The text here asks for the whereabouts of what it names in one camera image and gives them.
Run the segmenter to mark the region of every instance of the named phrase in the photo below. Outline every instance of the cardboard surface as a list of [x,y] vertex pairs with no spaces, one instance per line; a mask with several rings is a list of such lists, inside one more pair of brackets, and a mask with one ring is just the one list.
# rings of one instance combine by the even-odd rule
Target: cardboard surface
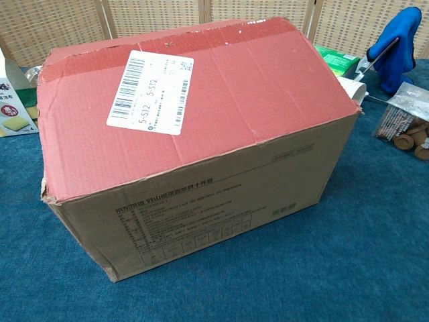
[[[317,203],[358,114],[285,19],[142,39],[38,85],[43,199],[112,281]],[[194,59],[180,135],[106,125],[130,50]]]
[[[49,197],[85,196],[356,112],[316,50],[285,19],[147,37],[48,58],[38,108]],[[106,126],[131,49],[195,59],[177,138]]]

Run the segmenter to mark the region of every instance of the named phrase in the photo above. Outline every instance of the box flap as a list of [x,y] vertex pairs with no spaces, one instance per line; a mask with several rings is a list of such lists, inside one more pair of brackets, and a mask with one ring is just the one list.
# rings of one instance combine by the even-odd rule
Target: box flap
[[[47,60],[38,85],[47,196],[81,197],[357,112],[286,19],[183,31]],[[131,50],[194,59],[181,135],[106,125]]]

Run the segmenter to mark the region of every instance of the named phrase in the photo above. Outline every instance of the blue carpet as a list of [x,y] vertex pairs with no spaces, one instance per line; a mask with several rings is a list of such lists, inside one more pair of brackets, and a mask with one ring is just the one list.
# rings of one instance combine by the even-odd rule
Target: blue carpet
[[363,108],[319,205],[116,284],[40,202],[38,135],[1,138],[0,321],[427,321],[429,164]]

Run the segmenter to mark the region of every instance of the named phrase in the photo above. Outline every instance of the barcode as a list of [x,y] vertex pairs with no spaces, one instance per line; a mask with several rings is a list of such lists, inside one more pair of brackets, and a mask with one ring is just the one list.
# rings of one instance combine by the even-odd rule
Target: barcode
[[129,59],[121,84],[119,84],[115,102],[113,103],[111,117],[118,117],[120,119],[128,118],[144,65],[144,59]]
[[182,83],[182,91],[180,92],[179,106],[177,108],[176,126],[180,126],[180,122],[183,118],[183,108],[186,102],[186,92],[188,91],[189,80],[185,79]]

